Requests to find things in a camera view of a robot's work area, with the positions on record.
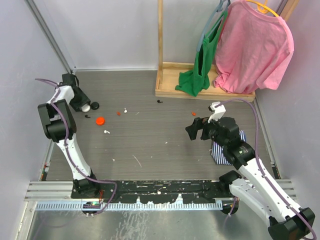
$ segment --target blue hanger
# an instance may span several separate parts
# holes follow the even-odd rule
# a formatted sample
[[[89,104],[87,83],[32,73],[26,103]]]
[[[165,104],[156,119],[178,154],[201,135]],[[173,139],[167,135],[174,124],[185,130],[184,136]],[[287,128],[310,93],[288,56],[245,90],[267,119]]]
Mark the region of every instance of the blue hanger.
[[[217,12],[221,12],[221,11],[222,11],[222,6],[223,6],[223,4],[224,4],[225,1],[228,1],[227,4],[226,4],[226,7],[225,7],[225,11],[228,10],[229,5],[231,4],[230,0],[220,0],[218,6],[213,10],[213,13],[212,13],[211,16],[209,17],[208,21],[206,22],[206,24],[205,24],[205,26],[204,26],[204,29],[202,30],[200,39],[199,39],[198,44],[197,44],[197,46],[196,46],[196,51],[197,51],[197,53],[200,52],[202,42],[203,42],[203,40],[204,40],[204,38],[205,38],[205,35],[206,35],[206,33],[207,33],[207,30],[208,30],[208,27],[209,27],[212,19],[214,18],[214,15],[215,15]],[[221,19],[220,19],[219,22],[217,22],[217,23],[214,25],[214,27],[212,28],[212,30],[211,30],[211,32],[210,32],[209,34],[211,34],[211,33],[214,31],[214,29],[217,27],[218,24],[220,24],[220,22],[221,22]]]

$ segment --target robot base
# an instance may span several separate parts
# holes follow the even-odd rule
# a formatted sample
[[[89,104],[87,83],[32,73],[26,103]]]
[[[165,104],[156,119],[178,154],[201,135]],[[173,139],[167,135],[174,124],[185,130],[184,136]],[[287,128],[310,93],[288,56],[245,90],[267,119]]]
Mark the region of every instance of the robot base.
[[[91,170],[90,178],[97,180],[96,176]],[[100,191],[100,184],[90,181],[88,179],[81,179],[81,180],[73,180],[73,193],[77,192],[80,194],[82,197],[83,195],[90,197],[90,198],[95,198],[99,195]]]

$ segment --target pink t-shirt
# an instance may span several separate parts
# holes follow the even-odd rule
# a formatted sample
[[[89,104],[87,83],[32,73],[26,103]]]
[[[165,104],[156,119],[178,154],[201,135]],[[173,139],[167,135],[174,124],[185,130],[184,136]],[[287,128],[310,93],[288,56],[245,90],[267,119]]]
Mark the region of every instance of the pink t-shirt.
[[[214,86],[250,94],[257,88],[276,90],[294,52],[294,40],[282,17],[255,11],[245,0],[229,6],[215,53],[219,76]]]

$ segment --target striped cloth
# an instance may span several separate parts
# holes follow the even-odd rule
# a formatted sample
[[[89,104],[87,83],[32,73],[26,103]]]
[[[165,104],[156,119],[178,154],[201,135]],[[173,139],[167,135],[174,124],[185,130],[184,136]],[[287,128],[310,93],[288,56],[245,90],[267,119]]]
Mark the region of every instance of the striped cloth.
[[[240,138],[243,141],[247,141],[246,134],[243,130],[239,132]],[[211,156],[217,165],[231,165],[223,154],[223,148],[218,145],[216,142],[212,142],[212,151]]]

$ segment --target green cloth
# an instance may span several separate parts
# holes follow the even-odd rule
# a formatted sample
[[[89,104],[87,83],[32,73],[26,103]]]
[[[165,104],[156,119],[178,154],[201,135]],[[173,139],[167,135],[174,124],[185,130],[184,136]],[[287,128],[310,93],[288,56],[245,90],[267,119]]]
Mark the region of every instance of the green cloth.
[[[228,11],[224,11],[218,21],[213,25],[213,28],[204,36],[201,49],[195,55],[193,70],[183,73],[180,72],[179,85],[175,87],[175,90],[180,90],[196,97],[202,89],[209,88],[210,81],[208,73],[210,72],[220,33],[227,16]]]

